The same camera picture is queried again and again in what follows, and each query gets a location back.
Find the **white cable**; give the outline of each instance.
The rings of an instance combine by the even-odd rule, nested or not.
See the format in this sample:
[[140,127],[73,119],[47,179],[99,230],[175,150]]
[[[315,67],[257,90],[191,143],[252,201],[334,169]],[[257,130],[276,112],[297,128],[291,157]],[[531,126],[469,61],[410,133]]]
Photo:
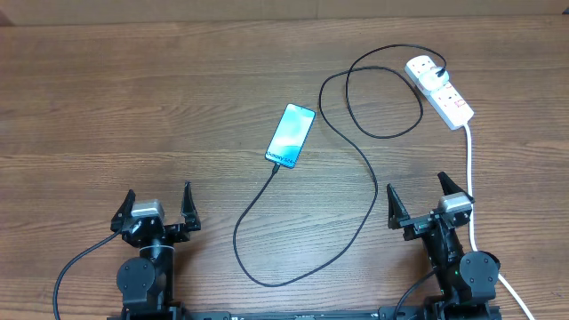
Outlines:
[[[466,149],[467,149],[467,153],[466,153],[467,190],[469,192],[469,195],[474,196],[472,193],[472,189],[473,189],[473,185],[472,185],[472,135],[470,134],[470,128],[469,128],[468,124],[464,124],[464,131],[466,132]],[[472,213],[470,214],[469,238],[470,238],[470,247],[472,248],[472,251],[478,251],[476,239],[474,237],[474,205],[473,204],[472,204]],[[520,298],[517,295],[514,288],[512,288],[512,286],[509,285],[508,281],[506,281],[506,278],[499,274],[498,280],[500,280],[504,284],[506,289],[508,289],[509,293],[511,293],[511,295],[514,297],[514,299],[516,299],[517,304],[519,304],[519,306],[524,310],[527,318],[530,320],[535,320],[535,318],[532,316],[532,313],[530,312],[530,309],[527,308],[525,303],[522,301],[522,298]]]

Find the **phone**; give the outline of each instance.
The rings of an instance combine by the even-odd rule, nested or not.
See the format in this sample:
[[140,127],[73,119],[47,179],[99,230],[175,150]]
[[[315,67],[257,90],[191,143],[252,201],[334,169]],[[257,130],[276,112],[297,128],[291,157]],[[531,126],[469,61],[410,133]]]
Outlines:
[[292,103],[286,106],[265,158],[275,164],[294,168],[316,116],[310,109]]

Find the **wooden table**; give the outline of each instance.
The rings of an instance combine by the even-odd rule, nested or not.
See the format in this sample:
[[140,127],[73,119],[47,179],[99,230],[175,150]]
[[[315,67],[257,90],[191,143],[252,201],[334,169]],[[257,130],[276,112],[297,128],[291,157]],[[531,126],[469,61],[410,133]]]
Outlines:
[[[324,108],[362,147],[381,185],[352,248],[321,272],[277,289],[252,283],[233,255],[238,215],[270,174],[264,151],[285,105],[317,109],[320,84],[361,54],[423,44],[448,60],[476,115],[478,247],[540,319],[569,312],[569,19],[563,16],[215,22],[0,29],[0,318],[52,319],[61,268],[109,235],[133,188],[179,218],[191,180],[203,229],[177,246],[176,295],[192,310],[372,309],[394,305],[429,265],[421,241],[387,228],[384,187],[413,215],[442,195],[437,173],[465,185],[465,137],[429,105],[403,137],[375,140],[351,122],[343,80]],[[393,49],[362,65],[403,71],[424,52]],[[417,102],[395,76],[363,72],[350,87],[370,132],[409,126]],[[297,168],[281,169],[245,219],[244,264],[276,283],[330,259],[373,197],[357,152],[320,115]],[[469,249],[466,228],[461,241]],[[60,288],[64,319],[116,315],[116,271],[135,249],[114,240],[80,260]],[[523,318],[501,284],[493,302]],[[430,281],[408,304],[437,293]]]

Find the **white power strip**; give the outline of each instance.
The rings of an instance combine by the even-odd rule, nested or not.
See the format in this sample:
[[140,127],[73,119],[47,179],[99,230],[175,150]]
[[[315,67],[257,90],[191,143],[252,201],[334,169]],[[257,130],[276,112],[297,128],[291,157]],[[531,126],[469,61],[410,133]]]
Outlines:
[[[474,115],[474,111],[469,104],[461,97],[449,82],[448,72],[445,70],[443,75],[439,76],[438,72],[442,68],[437,67],[435,62],[426,55],[415,57],[405,65],[405,72],[413,80],[417,88],[425,95],[430,104],[435,108],[437,113],[445,120],[451,130],[464,127],[467,136],[467,184],[468,192],[473,196],[472,183],[472,136],[470,134],[469,120]],[[472,205],[472,213],[470,214],[469,238],[472,251],[478,251],[476,238],[474,236],[474,205]],[[524,310],[525,315],[534,320],[529,308],[524,304],[522,299],[517,295],[514,288],[509,285],[506,278],[501,274],[498,279],[504,284],[509,293],[514,297],[519,306]]]

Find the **power outlet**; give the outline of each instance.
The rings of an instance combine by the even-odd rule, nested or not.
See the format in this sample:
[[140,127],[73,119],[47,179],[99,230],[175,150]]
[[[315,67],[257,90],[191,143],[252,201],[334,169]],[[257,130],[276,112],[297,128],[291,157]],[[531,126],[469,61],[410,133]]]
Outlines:
[[448,72],[442,76],[436,73],[441,68],[429,56],[415,57],[405,65],[405,72],[425,95],[437,113],[451,130],[467,124],[474,111],[448,81]]

